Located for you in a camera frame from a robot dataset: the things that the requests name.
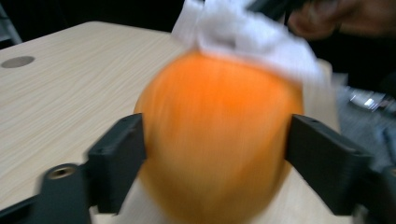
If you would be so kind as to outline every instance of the metal hole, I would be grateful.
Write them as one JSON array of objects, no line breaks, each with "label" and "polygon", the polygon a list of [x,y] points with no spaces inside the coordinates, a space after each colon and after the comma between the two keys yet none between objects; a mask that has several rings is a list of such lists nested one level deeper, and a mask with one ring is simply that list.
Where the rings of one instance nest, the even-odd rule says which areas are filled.
[{"label": "metal hole", "polygon": [[5,62],[1,63],[1,66],[4,68],[17,68],[32,63],[34,60],[35,58],[32,56],[21,56],[18,58],[6,60]]},{"label": "metal hole", "polygon": [[49,173],[49,179],[60,179],[72,175],[76,169],[74,167],[66,166],[56,169]]}]

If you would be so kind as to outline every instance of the human hand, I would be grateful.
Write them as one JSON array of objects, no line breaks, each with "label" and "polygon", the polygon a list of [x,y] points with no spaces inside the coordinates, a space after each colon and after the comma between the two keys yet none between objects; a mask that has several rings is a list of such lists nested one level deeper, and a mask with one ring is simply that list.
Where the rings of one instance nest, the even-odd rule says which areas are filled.
[{"label": "human hand", "polygon": [[325,38],[335,29],[396,37],[396,0],[315,0],[291,13],[288,26],[310,40]]}]

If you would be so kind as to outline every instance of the tissue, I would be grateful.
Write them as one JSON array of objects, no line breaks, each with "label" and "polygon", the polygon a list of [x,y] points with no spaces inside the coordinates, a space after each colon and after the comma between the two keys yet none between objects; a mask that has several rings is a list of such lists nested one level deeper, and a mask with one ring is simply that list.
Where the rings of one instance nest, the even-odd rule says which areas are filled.
[{"label": "tissue", "polygon": [[207,55],[271,68],[302,83],[323,83],[317,58],[306,41],[292,35],[283,24],[247,11],[245,4],[186,0],[172,35]]}]

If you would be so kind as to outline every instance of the screw hole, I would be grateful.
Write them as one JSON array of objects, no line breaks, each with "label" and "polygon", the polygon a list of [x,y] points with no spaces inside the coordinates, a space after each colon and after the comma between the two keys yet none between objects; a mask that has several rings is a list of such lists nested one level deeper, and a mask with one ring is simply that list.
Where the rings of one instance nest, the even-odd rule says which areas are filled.
[{"label": "screw hole", "polygon": [[49,179],[60,179],[72,175],[76,171],[75,168],[66,166],[59,169],[56,169],[49,173]]}]

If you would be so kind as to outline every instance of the wooden table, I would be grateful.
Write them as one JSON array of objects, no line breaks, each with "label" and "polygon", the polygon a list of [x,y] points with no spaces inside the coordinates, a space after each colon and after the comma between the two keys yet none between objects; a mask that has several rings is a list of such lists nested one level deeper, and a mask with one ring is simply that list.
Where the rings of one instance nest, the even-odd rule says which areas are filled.
[{"label": "wooden table", "polygon": [[[118,119],[165,64],[185,51],[167,33],[88,22],[0,50],[0,209],[35,194],[50,167],[82,163],[84,152]],[[331,89],[305,88],[306,115],[337,129]],[[169,223],[135,181],[121,214],[96,223]],[[350,223],[334,217],[293,171],[253,223]]]}]

